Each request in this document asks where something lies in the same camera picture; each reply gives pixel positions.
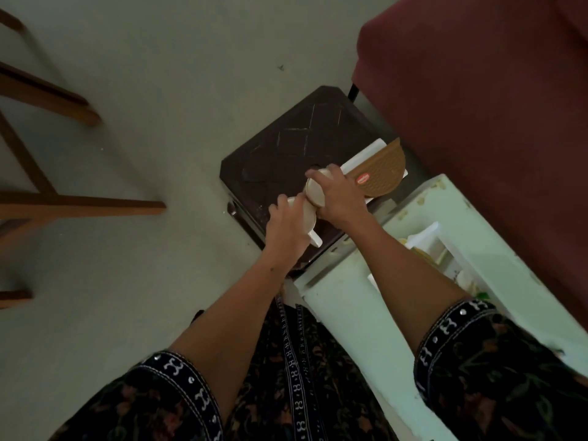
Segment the clothing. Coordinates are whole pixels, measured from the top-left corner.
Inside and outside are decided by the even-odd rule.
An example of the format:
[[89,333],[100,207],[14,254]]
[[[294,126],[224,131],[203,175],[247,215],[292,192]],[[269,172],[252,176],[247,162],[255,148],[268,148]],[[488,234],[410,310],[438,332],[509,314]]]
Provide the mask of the clothing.
[[[480,300],[458,302],[433,325],[415,383],[460,440],[571,439],[588,415],[588,379]],[[396,437],[341,345],[304,308],[277,298],[224,426],[204,378],[163,351],[104,387],[51,439]]]

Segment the brown plastic lid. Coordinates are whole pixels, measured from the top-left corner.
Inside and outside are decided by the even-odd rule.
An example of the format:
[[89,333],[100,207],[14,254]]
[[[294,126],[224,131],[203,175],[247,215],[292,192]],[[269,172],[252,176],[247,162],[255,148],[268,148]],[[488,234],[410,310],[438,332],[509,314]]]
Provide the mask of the brown plastic lid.
[[376,197],[392,192],[401,183],[405,168],[405,155],[397,138],[347,176],[355,179],[365,196]]

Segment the sleeve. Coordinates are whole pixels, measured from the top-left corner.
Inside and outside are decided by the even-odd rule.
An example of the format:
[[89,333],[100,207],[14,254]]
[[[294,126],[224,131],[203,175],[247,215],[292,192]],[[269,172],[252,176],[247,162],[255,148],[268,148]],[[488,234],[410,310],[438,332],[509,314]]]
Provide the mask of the sleeve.
[[415,383],[460,440],[575,439],[588,379],[481,300],[450,307],[421,342]]
[[223,439],[217,402],[184,357],[160,351],[100,390],[51,441]]

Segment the light green table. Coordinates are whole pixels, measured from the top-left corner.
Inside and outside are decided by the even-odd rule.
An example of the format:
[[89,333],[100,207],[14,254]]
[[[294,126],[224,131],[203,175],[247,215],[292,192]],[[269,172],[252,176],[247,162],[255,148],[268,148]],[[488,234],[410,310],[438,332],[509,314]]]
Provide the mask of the light green table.
[[[588,334],[445,175],[428,181],[396,207],[384,229],[401,238],[435,221],[517,323],[542,343],[563,350],[564,361],[587,374]],[[324,277],[318,282],[307,277],[296,285],[313,313],[416,437],[454,441],[419,397],[412,376],[414,356],[368,281],[369,274],[355,250],[327,274],[321,273],[319,277]]]

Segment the red label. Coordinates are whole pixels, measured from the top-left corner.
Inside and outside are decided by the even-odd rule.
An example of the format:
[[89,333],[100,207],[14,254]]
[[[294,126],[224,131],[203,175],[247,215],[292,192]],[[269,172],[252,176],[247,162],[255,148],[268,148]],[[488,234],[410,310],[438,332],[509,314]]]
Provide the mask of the red label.
[[368,182],[368,179],[369,179],[369,173],[364,173],[363,175],[359,175],[357,177],[357,179],[355,180],[355,182],[357,184],[364,184],[364,183]]

